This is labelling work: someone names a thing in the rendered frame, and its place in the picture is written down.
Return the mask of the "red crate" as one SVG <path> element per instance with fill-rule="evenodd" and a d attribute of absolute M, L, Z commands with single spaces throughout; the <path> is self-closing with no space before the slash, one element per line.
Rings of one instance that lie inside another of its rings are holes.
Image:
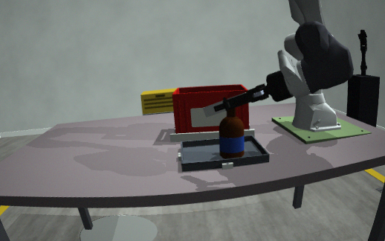
<path fill-rule="evenodd" d="M 203 108 L 223 101 L 223 97 L 228 99 L 247 91 L 243 85 L 178 88 L 172 94 L 175 134 L 219 131 L 219 124 L 227 117 L 227 111 L 206 118 Z M 248 103 L 236 107 L 236 117 L 242 120 L 244 129 L 249 129 Z"/>

